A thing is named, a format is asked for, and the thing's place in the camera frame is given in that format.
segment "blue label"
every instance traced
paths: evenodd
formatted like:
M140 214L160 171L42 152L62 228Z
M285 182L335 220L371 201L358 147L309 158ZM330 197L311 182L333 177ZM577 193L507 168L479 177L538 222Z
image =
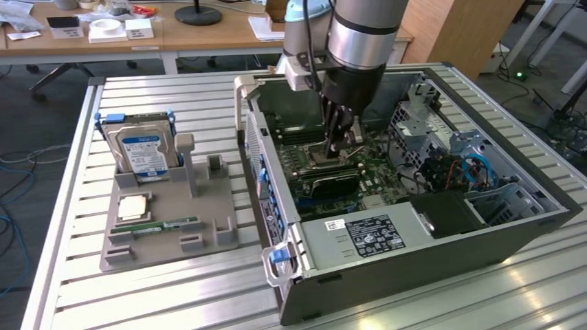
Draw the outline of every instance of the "blue label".
M159 136L127 137L122 139L122 143L156 142L159 140L162 140Z

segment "motherboard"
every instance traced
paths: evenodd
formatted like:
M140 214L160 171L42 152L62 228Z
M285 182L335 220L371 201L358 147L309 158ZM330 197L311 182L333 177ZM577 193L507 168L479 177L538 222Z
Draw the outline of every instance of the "motherboard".
M278 155L302 221L334 217L405 201L402 184L386 152L382 132L365 145L327 158L323 142L278 145Z

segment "cardboard box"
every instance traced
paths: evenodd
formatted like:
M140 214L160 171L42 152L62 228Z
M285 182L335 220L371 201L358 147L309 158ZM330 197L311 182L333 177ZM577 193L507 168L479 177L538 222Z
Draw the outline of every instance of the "cardboard box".
M124 28L131 40L155 37L151 19L130 19L124 22Z
M286 31L286 11L289 0L267 0L266 19L273 32Z

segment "aluminum table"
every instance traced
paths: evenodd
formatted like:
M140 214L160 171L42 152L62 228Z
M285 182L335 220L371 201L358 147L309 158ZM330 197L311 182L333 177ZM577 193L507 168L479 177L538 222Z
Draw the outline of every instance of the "aluminum table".
M586 177L455 69L430 67L586 207ZM88 87L22 328L585 329L587 211L499 265L303 324L279 325L235 139L234 79L253 73L265 71L108 78ZM195 134L194 160L220 153L230 163L242 247L102 273L114 157L91 119L96 111L167 109L176 113L178 131ZM459 129L473 127L449 104L442 110Z

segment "lamp base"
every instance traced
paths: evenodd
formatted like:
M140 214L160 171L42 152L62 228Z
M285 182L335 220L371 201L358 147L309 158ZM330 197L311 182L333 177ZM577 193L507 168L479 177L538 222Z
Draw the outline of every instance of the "lamp base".
M175 18L186 24L206 26L220 22L222 13L211 7L200 7L200 12L195 12L195 6L190 5L175 11Z

